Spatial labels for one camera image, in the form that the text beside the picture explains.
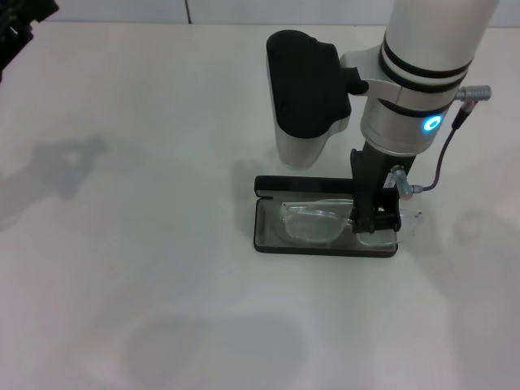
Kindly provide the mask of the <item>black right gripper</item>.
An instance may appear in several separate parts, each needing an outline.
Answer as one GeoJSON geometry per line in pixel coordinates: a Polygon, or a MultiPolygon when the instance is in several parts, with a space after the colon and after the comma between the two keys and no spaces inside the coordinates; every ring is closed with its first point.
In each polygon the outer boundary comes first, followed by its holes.
{"type": "Polygon", "coordinates": [[[399,195],[395,187],[386,187],[395,166],[410,172],[414,156],[383,153],[366,141],[361,150],[352,150],[351,167],[354,185],[354,208],[351,212],[355,233],[375,233],[401,229],[399,195]]]}

